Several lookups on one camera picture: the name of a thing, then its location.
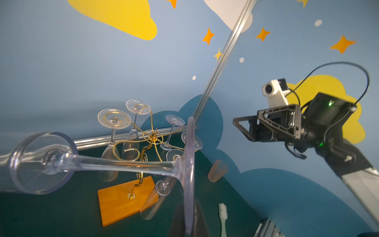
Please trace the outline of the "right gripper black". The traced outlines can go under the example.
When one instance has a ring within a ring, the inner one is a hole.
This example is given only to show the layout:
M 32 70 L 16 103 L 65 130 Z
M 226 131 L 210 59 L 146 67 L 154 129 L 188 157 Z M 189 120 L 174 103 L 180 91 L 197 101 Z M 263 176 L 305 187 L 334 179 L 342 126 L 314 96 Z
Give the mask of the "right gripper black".
M 242 122 L 248 122 L 248 128 Z M 291 104 L 259 110 L 257 116 L 233 119 L 233 124 L 252 142 L 296 142 L 305 140 L 302 112 L 299 105 Z

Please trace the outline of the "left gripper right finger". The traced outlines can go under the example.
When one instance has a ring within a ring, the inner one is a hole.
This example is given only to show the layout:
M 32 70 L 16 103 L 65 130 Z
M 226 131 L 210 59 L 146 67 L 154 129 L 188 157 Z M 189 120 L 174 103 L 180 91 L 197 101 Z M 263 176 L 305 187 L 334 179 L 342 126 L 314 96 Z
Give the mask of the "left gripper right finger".
M 198 199 L 195 200 L 194 206 L 193 236 L 210 237 L 208 226 Z

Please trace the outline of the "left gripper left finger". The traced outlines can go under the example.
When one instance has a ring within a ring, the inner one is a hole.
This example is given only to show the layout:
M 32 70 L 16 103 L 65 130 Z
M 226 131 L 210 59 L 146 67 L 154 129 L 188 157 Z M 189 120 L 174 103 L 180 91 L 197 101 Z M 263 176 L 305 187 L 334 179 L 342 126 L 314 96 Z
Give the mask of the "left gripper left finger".
M 185 236 L 184 205 L 180 204 L 176 210 L 173 221 L 170 226 L 168 237 Z

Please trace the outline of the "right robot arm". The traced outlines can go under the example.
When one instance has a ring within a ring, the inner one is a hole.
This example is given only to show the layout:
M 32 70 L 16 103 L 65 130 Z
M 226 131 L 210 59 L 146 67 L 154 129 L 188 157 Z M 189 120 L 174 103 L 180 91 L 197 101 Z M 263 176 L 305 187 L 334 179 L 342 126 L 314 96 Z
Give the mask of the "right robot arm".
M 233 124 L 252 142 L 283 142 L 301 160 L 307 158 L 307 149 L 315 149 L 378 222 L 379 173 L 343 138 L 342 127 L 357 110 L 356 104 L 318 93 L 305 108 L 291 104 L 259 110 L 255 116 L 234 118 Z

